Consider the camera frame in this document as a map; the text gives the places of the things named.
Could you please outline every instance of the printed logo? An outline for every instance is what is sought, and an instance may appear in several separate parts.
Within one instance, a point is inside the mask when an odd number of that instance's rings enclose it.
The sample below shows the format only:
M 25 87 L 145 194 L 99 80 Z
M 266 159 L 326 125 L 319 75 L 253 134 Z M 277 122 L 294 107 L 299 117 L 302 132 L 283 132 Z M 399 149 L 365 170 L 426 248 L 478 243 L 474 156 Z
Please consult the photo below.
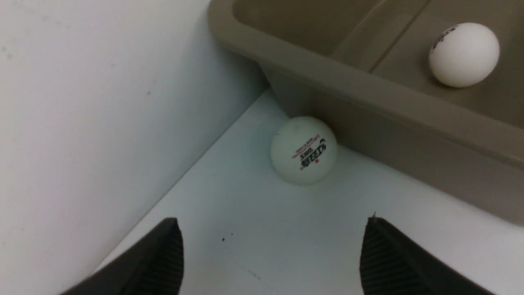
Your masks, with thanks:
M 445 31 L 444 33 L 442 33 L 442 35 L 440 35 L 439 39 L 435 42 L 435 44 L 433 44 L 433 48 L 432 50 L 435 50 L 435 48 L 438 46 L 438 44 L 440 42 L 444 42 L 444 39 L 447 35 L 449 35 L 449 33 L 453 32 L 454 30 L 456 30 L 458 28 L 459 25 L 455 25 L 449 29 L 447 29 L 447 31 Z
M 313 144 L 319 143 L 317 147 L 313 147 Z M 318 163 L 320 155 L 326 150 L 326 140 L 321 139 L 320 135 L 308 140 L 301 148 L 296 151 L 296 154 L 292 159 L 300 157 L 300 170 L 304 170 L 311 163 Z

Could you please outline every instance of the white ping pong ball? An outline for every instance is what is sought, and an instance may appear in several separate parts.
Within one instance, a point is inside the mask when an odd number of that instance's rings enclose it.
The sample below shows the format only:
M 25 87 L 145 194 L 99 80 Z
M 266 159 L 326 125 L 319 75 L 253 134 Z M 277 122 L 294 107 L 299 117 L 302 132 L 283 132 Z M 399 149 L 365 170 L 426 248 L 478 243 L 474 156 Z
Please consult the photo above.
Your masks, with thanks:
M 286 181 L 313 184 L 333 168 L 338 145 L 333 131 L 313 117 L 296 117 L 282 126 L 271 143 L 271 161 Z
M 463 23 L 442 33 L 430 50 L 429 65 L 443 84 L 469 87 L 493 71 L 499 54 L 497 36 L 488 27 Z

